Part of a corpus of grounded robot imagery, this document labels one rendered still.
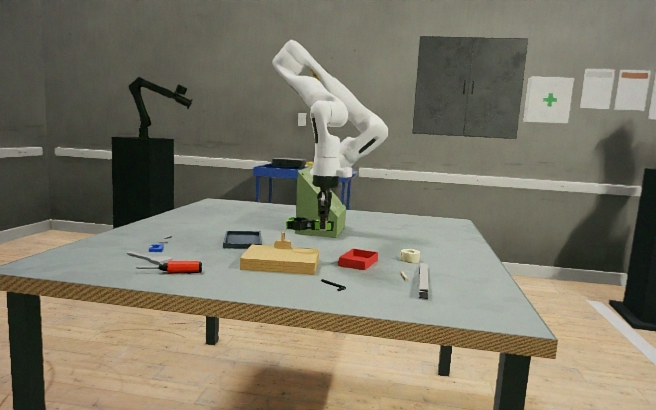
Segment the tan wooden board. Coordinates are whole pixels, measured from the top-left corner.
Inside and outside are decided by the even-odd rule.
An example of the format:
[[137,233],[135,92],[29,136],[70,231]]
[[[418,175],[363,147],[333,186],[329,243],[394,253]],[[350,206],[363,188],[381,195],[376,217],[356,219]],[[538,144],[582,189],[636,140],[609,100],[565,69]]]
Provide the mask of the tan wooden board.
[[318,260],[319,249],[252,244],[240,258],[240,270],[315,275]]

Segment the red-handled screwdriver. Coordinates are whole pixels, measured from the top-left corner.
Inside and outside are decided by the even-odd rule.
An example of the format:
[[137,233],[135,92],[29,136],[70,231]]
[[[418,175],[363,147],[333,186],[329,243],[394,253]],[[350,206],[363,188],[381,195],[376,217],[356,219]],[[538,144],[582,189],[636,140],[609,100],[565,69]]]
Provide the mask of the red-handled screwdriver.
[[141,266],[141,269],[159,269],[168,273],[199,273],[202,272],[202,262],[199,261],[168,261],[159,266]]

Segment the red rectangular tray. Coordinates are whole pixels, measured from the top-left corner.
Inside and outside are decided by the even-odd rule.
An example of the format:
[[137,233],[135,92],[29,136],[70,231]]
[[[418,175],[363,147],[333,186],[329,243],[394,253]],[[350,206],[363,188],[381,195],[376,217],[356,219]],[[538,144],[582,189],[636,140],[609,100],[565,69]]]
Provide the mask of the red rectangular tray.
[[378,252],[351,249],[339,257],[338,266],[366,270],[378,260]]

